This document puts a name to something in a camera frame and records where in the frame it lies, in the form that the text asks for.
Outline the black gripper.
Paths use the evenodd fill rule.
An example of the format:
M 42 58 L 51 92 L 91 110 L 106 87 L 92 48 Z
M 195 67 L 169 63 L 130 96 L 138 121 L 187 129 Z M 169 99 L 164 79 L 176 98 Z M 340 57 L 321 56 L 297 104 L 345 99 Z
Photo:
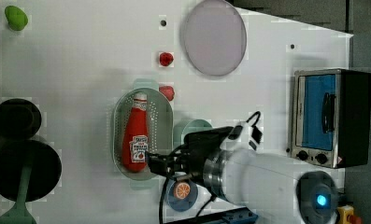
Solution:
M 168 158 L 159 153 L 146 153 L 150 171 L 167 176 L 169 171 L 183 172 L 192 182 L 203 187 L 221 187 L 223 168 L 232 152 L 221 148 L 221 143 L 232 131 L 231 126 L 207 131 L 188 133 L 184 143 L 177 147 Z

